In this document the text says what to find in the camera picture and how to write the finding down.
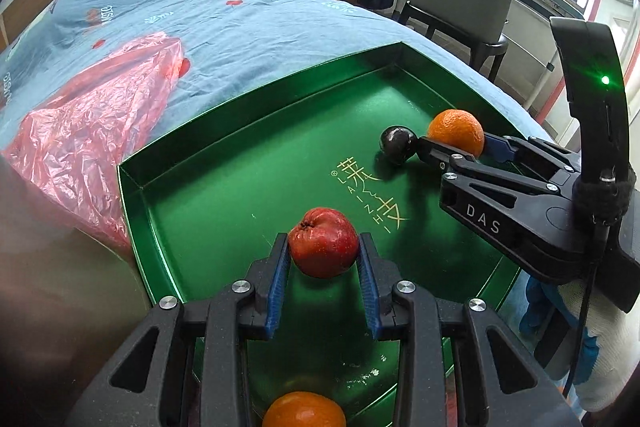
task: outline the orange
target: orange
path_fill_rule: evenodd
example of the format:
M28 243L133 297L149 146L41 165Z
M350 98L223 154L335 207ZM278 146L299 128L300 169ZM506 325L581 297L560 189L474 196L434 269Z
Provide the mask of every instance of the orange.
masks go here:
M480 122L470 112L447 109L429 124L427 138L472 154L476 158L484 149L484 132Z
M315 393L296 391L271 404L262 427L346 427L347 420L333 400Z

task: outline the blue finger pad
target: blue finger pad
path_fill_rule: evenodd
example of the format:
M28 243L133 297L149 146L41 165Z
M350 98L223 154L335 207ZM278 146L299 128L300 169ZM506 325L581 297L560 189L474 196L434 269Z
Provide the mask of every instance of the blue finger pad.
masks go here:
M505 140L488 134L484 135L484 150L482 152L491 156L498 163L513 161L516 156Z
M360 291L362 293L362 302L364 304L364 314L367 320L367 327L371 331L374 340L380 336L382 323L380 322L380 295L376 280L373 277L373 270L369 262L369 257L363 255L364 245L360 240L360 254L356 260L358 267L358 277L360 279Z
M269 296L267 297L267 319L264 324L264 329L270 339L273 338L273 333L278 329L278 325L280 324L284 290L287 287L289 263L289 248L285 246L280 254L280 259L278 259L278 265L273 274L273 281L271 281Z

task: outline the red plastic bag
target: red plastic bag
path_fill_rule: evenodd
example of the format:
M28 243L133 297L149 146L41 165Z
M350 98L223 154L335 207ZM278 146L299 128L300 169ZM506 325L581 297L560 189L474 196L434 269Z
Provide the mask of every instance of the red plastic bag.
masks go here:
M130 251L116 166L145 145L178 81L180 39L134 39L71 78L20 123L4 156L78 228Z

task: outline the black plum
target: black plum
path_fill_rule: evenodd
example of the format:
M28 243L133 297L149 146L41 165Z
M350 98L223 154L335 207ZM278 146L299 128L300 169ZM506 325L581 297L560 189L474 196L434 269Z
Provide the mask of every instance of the black plum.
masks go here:
M392 125L380 135L380 150L394 165L402 165L415 154L418 137L407 127Z

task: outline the blue bedsheet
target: blue bedsheet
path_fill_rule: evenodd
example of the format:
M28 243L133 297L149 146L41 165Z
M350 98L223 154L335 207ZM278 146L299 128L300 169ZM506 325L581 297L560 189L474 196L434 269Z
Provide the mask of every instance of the blue bedsheet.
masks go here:
M289 73L396 41L473 87L525 136L547 138L518 103L449 52L345 2L55 0L0 55L0 148L15 136L25 114L73 75L125 42L157 31L181 39L191 70L172 92L151 139Z

